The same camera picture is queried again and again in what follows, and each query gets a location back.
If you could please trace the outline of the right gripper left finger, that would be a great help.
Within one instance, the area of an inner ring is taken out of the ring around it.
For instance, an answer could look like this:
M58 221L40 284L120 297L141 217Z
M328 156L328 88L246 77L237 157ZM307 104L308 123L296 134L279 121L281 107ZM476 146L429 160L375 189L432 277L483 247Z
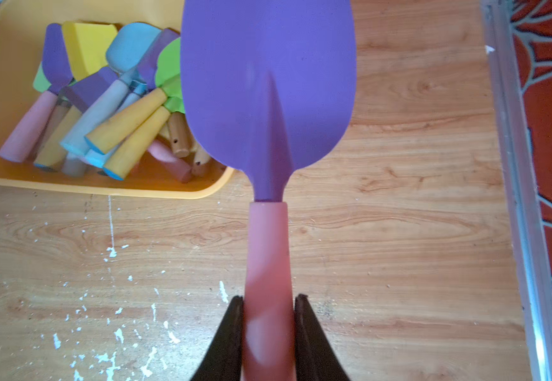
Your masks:
M243 351L244 299L232 298L192 381L240 381Z

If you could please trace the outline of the green shovel yellow handle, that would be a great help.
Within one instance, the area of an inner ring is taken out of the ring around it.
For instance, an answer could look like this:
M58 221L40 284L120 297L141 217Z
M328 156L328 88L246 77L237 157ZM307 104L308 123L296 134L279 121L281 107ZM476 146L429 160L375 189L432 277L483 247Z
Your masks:
M172 103L175 110L182 106L179 35L162 30L133 68L149 93L135 103L104 120L85 136L95 152L107 154L133 133L163 104Z
M93 138L95 146L108 150L119 146L104 171L114 179L125 179L171 114L179 111L184 111L181 98L168 98L156 89L100 125Z

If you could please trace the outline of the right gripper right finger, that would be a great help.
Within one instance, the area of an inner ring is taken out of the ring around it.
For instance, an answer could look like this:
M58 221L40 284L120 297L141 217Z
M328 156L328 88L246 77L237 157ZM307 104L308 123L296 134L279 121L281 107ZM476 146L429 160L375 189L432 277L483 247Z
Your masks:
M307 295L294 302L297 380L344 380L349 376L334 353Z

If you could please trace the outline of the yellow shovel purple handle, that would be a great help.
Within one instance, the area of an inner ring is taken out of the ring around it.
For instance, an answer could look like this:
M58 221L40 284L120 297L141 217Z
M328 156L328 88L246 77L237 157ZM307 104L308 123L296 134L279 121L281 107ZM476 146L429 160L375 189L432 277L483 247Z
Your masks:
M67 151L60 141L101 94L117 79L106 59L106 50L117 36L117 27L107 24L65 22L63 38L74 81L60 92L57 105L34 150L34 165L58 171Z

